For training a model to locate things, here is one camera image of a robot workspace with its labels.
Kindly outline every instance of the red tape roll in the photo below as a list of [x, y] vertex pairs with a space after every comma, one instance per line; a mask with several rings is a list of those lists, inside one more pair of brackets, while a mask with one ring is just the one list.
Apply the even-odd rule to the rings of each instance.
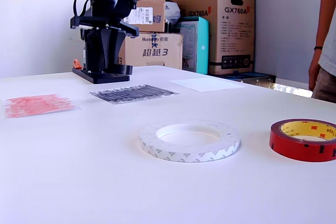
[[[320, 141], [296, 137], [309, 136]], [[276, 153], [305, 162], [336, 159], [336, 125], [317, 120], [293, 119], [275, 123], [271, 128], [270, 147]]]

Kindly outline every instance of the yellow tape liner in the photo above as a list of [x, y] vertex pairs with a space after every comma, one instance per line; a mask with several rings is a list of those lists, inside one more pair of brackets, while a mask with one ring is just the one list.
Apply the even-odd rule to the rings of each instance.
[[336, 128], [318, 122], [290, 122], [281, 126], [288, 136], [315, 136], [327, 141], [336, 138]]

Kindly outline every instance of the red object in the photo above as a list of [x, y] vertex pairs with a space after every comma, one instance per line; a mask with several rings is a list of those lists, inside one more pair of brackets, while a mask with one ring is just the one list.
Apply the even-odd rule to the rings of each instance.
[[79, 62], [79, 60], [74, 60], [73, 61], [74, 63], [73, 63], [73, 68], [75, 68], [75, 69], [82, 69], [83, 67], [80, 65], [80, 62]]
[[22, 118], [74, 109], [72, 102], [57, 94], [20, 97], [4, 101], [7, 118]]
[[[329, 134], [332, 129], [336, 129], [335, 124], [318, 120], [294, 119], [275, 123], [271, 128], [270, 147], [276, 153], [305, 162], [327, 162], [336, 159], [336, 137], [332, 140], [321, 142], [300, 140], [285, 134], [281, 130], [281, 127], [284, 124], [291, 122], [314, 122], [317, 124], [323, 124]], [[319, 127], [312, 126], [311, 130], [318, 131]], [[321, 131], [318, 134], [321, 137], [325, 137], [327, 132]]]

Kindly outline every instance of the fabric swatch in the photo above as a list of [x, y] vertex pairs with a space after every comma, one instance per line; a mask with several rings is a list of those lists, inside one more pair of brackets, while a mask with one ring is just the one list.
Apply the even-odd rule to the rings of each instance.
[[100, 99], [103, 99], [104, 101], [113, 104], [120, 104], [168, 97], [171, 95], [176, 95], [177, 93], [165, 89], [156, 88], [150, 85], [141, 85], [90, 92], [90, 94]]
[[71, 100], [58, 94], [8, 99], [3, 100], [3, 105], [7, 118], [22, 118], [75, 108]]

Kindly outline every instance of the white wall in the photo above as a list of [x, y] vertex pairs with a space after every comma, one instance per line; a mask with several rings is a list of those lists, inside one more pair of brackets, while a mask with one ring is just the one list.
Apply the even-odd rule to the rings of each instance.
[[308, 83], [320, 0], [256, 1], [256, 71]]
[[73, 2], [0, 0], [0, 78], [71, 71], [84, 47], [70, 29]]

